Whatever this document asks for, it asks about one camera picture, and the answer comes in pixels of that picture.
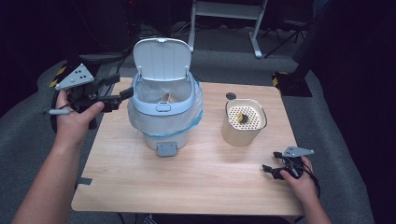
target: black chair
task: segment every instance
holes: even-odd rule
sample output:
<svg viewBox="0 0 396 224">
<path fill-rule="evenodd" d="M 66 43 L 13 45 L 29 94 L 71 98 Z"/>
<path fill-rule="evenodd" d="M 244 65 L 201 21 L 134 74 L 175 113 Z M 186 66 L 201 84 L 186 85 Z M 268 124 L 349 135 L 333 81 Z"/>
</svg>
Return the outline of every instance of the black chair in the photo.
<svg viewBox="0 0 396 224">
<path fill-rule="evenodd" d="M 277 23 L 276 30 L 277 39 L 279 45 L 269 51 L 264 58 L 267 58 L 277 49 L 282 47 L 290 39 L 294 38 L 294 43 L 297 42 L 298 36 L 300 35 L 304 39 L 303 32 L 309 31 L 314 23 L 314 1 L 313 0 L 278 0 L 276 6 L 277 11 Z M 280 42 L 279 33 L 277 29 L 283 31 L 294 31 L 287 39 Z M 262 38 L 265 37 L 272 29 L 268 29 Z"/>
</svg>

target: wooden table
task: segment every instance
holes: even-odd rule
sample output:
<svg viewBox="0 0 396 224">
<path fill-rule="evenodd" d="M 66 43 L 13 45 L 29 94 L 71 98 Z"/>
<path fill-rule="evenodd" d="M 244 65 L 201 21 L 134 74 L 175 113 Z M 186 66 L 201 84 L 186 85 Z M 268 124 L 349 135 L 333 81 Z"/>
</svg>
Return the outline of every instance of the wooden table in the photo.
<svg viewBox="0 0 396 224">
<path fill-rule="evenodd" d="M 130 87 L 122 78 L 113 94 Z M 262 164 L 283 166 L 273 156 L 296 146 L 274 87 L 201 83 L 204 116 L 189 131 L 175 157 L 160 158 L 128 119 L 127 102 L 105 114 L 72 202 L 77 211 L 300 216 L 303 209 L 286 181 L 274 180 Z M 248 147 L 221 136 L 227 92 L 262 104 L 268 125 Z"/>
</svg>

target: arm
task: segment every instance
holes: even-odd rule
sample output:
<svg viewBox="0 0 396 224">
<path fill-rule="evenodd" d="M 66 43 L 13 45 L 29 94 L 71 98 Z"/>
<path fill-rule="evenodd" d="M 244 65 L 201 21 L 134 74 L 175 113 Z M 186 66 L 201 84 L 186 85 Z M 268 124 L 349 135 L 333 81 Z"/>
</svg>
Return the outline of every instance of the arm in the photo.
<svg viewBox="0 0 396 224">
<path fill-rule="evenodd" d="M 57 108 L 67 104 L 60 91 Z M 71 112 L 57 118 L 57 135 L 33 185 L 23 199 L 12 223 L 66 223 L 78 173 L 79 154 L 88 124 L 104 105 L 96 103 L 81 114 Z"/>
<path fill-rule="evenodd" d="M 309 159 L 302 157 L 303 162 L 313 171 Z M 305 212 L 308 224 L 331 224 L 329 216 L 324 211 L 317 196 L 314 181 L 306 172 L 299 179 L 294 179 L 288 172 L 281 171 L 280 174 L 288 181 L 294 195 L 300 201 Z"/>
</svg>

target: right hand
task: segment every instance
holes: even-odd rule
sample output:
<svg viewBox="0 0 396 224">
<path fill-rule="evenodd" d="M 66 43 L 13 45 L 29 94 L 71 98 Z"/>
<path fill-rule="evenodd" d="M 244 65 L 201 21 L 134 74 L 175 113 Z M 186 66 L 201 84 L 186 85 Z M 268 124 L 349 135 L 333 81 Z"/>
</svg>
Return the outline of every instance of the right hand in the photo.
<svg viewBox="0 0 396 224">
<path fill-rule="evenodd" d="M 311 161 L 307 157 L 302 157 L 302 160 L 313 172 Z M 318 199 L 315 183 L 306 171 L 299 179 L 295 179 L 285 170 L 280 171 L 280 174 L 289 183 L 291 190 L 301 203 L 309 203 L 311 200 Z"/>
</svg>

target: plastic bag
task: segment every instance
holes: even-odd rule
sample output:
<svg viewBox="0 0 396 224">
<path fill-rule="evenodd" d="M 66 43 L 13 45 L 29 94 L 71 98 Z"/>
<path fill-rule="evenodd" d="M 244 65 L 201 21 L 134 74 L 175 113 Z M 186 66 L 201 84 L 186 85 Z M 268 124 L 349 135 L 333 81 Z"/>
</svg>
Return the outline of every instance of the plastic bag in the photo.
<svg viewBox="0 0 396 224">
<path fill-rule="evenodd" d="M 191 94 L 189 81 L 149 81 L 142 79 L 135 88 L 140 101 L 157 104 L 169 94 L 173 100 L 182 102 Z M 128 115 L 132 126 L 148 137 L 165 138 L 184 133 L 199 124 L 203 115 L 202 88 L 194 81 L 194 104 L 185 112 L 170 116 L 152 116 L 138 111 L 132 102 L 128 101 Z"/>
</svg>

